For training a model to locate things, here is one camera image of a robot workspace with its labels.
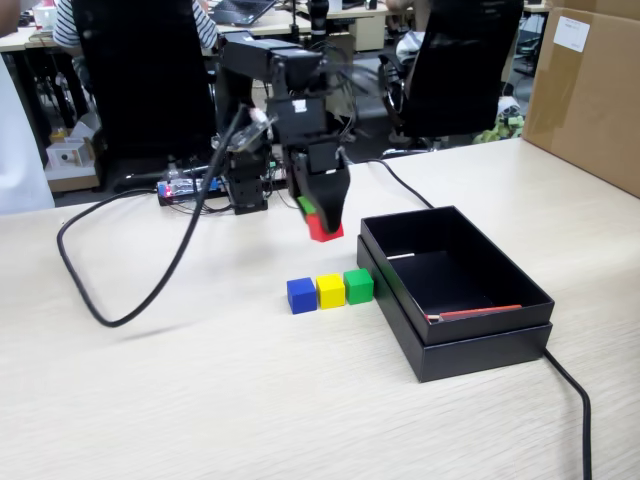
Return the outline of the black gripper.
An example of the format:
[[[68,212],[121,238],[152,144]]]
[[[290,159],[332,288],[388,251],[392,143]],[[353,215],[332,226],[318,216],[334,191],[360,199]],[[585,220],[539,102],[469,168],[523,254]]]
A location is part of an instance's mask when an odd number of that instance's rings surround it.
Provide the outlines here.
[[[316,212],[324,231],[336,233],[350,185],[349,170],[341,168],[338,159],[338,136],[326,130],[281,128],[279,140],[288,191],[303,220]]]

